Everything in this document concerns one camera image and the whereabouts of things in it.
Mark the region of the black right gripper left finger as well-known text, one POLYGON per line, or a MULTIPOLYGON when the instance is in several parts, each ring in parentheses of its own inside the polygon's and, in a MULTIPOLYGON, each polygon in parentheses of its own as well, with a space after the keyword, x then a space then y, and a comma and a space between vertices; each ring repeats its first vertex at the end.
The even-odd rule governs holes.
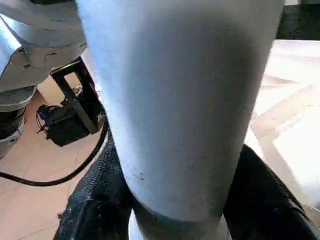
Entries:
POLYGON ((55 240, 127 240, 133 195, 110 138, 59 215, 55 240))

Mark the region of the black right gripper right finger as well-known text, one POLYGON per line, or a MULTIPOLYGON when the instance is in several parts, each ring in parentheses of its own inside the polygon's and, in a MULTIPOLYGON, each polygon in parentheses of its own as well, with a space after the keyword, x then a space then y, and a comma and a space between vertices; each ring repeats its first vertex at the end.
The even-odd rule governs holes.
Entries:
POLYGON ((320 230, 283 181, 244 145, 223 209, 234 240, 318 240, 320 230))

